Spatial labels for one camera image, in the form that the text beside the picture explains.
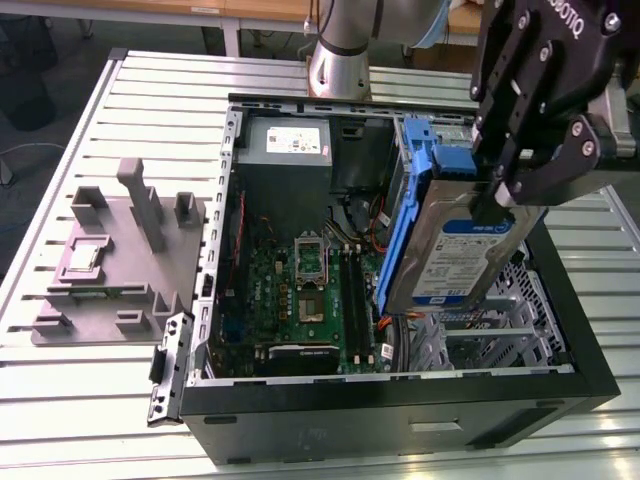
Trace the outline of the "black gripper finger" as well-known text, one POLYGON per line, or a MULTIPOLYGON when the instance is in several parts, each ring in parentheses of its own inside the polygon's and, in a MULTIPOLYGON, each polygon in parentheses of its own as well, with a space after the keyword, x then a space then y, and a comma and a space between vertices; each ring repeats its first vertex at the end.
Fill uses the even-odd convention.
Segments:
POLYGON ((564 56, 563 1, 487 1, 471 98, 473 155, 496 175, 558 175, 564 130, 548 114, 564 56))
POLYGON ((556 154, 534 153, 544 162, 530 170, 519 166, 521 148, 508 139, 498 157, 491 181, 471 207, 479 225, 502 222, 517 206, 550 207, 616 183, 616 143, 605 120, 578 115, 568 127, 556 154))

